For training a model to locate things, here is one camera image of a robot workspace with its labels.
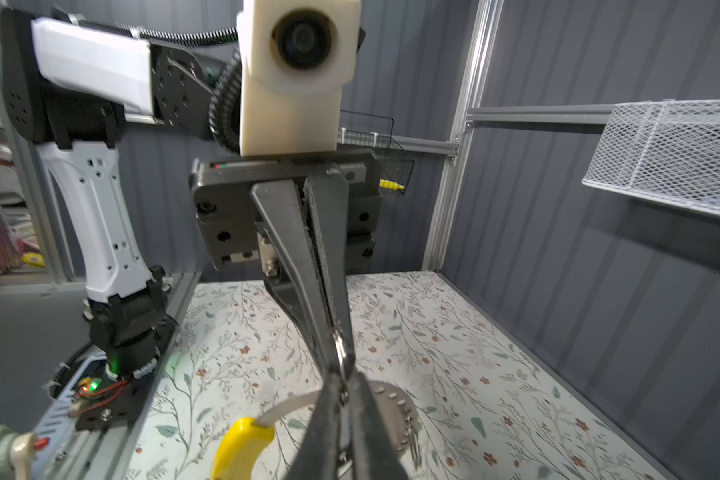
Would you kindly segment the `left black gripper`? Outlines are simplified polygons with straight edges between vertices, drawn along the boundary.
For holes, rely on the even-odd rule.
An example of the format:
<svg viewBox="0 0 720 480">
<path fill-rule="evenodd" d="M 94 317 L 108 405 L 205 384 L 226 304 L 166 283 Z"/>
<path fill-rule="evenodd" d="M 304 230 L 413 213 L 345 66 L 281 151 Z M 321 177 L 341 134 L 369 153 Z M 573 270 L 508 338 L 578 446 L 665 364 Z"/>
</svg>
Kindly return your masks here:
<svg viewBox="0 0 720 480">
<path fill-rule="evenodd" d="M 345 178 L 317 176 L 331 169 Z M 306 177 L 313 242 L 296 186 Z M 258 211 L 258 228 L 273 246 L 280 270 L 266 288 L 297 326 L 321 377 L 339 374 L 347 381 L 354 370 L 345 271 L 360 273 L 371 265 L 381 177 L 382 162 L 370 149 L 233 156 L 193 165 L 195 215 L 214 269 L 259 260 Z"/>
</svg>

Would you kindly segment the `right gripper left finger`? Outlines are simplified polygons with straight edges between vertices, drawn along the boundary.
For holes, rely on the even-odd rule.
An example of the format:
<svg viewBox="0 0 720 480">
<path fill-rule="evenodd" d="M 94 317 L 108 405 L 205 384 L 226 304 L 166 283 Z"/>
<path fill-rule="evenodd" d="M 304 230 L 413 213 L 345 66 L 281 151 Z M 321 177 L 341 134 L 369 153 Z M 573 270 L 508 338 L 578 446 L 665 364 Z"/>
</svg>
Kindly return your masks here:
<svg viewBox="0 0 720 480">
<path fill-rule="evenodd" d="M 328 376 L 286 480 L 337 478 L 342 392 L 340 377 L 337 374 Z"/>
</svg>

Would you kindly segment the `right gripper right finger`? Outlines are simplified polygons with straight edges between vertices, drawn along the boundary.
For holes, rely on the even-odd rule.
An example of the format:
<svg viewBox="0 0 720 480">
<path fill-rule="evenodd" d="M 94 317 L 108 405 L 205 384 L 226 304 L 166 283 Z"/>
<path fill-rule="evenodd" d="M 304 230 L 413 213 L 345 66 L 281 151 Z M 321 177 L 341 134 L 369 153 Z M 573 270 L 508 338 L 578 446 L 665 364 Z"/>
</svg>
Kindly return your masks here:
<svg viewBox="0 0 720 480">
<path fill-rule="evenodd" d="M 352 478 L 408 479 L 399 456 L 406 440 L 403 398 L 390 387 L 373 386 L 362 373 L 350 377 L 348 388 Z"/>
</svg>

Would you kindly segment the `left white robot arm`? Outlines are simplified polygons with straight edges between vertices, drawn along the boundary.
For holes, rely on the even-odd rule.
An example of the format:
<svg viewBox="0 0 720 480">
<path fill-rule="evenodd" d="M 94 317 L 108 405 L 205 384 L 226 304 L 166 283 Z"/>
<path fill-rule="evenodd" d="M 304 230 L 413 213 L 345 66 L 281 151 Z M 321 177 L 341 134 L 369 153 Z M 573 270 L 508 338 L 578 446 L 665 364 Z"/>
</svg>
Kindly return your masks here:
<svg viewBox="0 0 720 480">
<path fill-rule="evenodd" d="M 0 13 L 9 118 L 50 170 L 82 248 L 90 337 L 115 381 L 156 367 L 162 272 L 137 244 L 118 144 L 129 111 L 235 154 L 193 189 L 218 265 L 271 245 L 267 286 L 324 377 L 353 375 L 345 280 L 353 152 L 337 149 L 343 87 L 365 34 L 358 1 L 248 1 L 231 30 L 168 35 L 56 10 Z"/>
</svg>

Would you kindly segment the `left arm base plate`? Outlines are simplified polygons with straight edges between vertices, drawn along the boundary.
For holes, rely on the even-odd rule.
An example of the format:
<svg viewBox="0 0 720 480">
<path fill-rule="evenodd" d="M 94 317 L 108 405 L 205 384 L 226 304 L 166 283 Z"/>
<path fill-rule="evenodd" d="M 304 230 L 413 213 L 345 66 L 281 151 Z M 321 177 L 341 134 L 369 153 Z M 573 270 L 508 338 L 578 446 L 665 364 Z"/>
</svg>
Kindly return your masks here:
<svg viewBox="0 0 720 480">
<path fill-rule="evenodd" d="M 54 400 L 70 402 L 65 416 L 78 431 L 105 430 L 118 422 L 132 424 L 144 408 L 176 327 L 175 319 L 167 315 L 152 328 L 147 338 L 156 347 L 153 358 L 131 373 L 111 367 L 104 355 L 89 355 L 93 344 L 87 342 L 59 364 L 45 390 Z"/>
</svg>

